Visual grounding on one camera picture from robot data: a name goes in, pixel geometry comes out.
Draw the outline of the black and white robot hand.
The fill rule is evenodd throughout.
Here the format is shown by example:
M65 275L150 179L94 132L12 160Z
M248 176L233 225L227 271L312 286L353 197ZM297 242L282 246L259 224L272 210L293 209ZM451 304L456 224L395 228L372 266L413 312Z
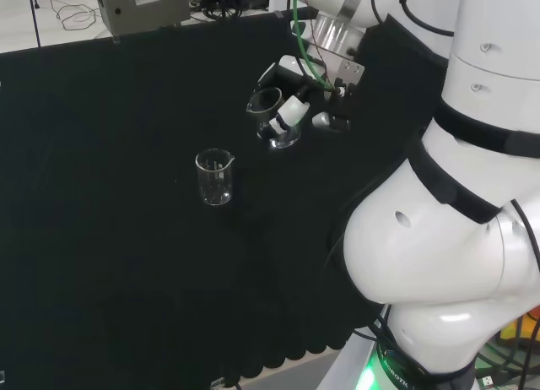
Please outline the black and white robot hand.
M246 113L256 123L256 135L271 149L285 149L301 135L304 120L313 127L334 133L347 132L351 121L344 113L365 68L344 57L334 56L325 72L321 61L316 73L330 83L320 84L303 58L282 56L256 82Z

